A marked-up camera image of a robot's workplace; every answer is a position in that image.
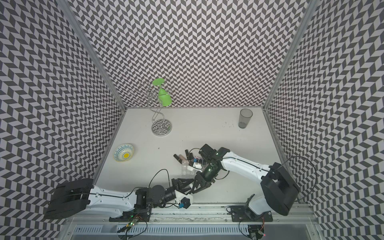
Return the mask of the clear acrylic lipstick organizer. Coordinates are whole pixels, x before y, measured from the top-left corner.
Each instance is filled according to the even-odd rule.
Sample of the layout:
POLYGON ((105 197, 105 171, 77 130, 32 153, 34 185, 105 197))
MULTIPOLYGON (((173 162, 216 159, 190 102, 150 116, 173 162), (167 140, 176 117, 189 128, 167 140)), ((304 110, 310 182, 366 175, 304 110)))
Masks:
POLYGON ((200 163, 192 162, 192 166, 191 166, 189 161, 182 160, 182 170, 181 170, 182 176, 195 175, 197 172, 201 172, 202 169, 203 169, 203 166, 200 163))

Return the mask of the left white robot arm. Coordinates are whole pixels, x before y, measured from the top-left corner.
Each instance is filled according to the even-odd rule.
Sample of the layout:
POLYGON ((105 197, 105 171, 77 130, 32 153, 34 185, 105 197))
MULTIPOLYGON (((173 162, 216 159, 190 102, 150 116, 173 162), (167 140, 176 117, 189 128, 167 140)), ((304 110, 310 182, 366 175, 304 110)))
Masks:
POLYGON ((108 217, 111 222, 126 222, 133 217, 149 220, 152 209, 171 205, 187 209, 193 202, 192 179, 172 179, 172 185, 134 188, 130 193, 110 191, 93 185, 92 179, 59 184, 44 213, 47 220, 79 215, 108 217))

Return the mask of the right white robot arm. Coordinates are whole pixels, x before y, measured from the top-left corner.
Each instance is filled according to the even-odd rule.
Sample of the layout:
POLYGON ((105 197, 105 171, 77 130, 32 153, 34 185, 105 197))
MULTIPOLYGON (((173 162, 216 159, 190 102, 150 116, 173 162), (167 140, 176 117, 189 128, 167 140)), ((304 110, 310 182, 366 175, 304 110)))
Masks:
POLYGON ((199 154, 208 162, 207 167, 196 173, 191 194, 209 188, 220 171, 234 172, 261 186, 263 194, 251 195, 240 214, 255 222, 269 212, 287 216, 299 195, 299 186, 279 163, 264 165, 244 159, 226 148, 215 150, 203 145, 199 154))

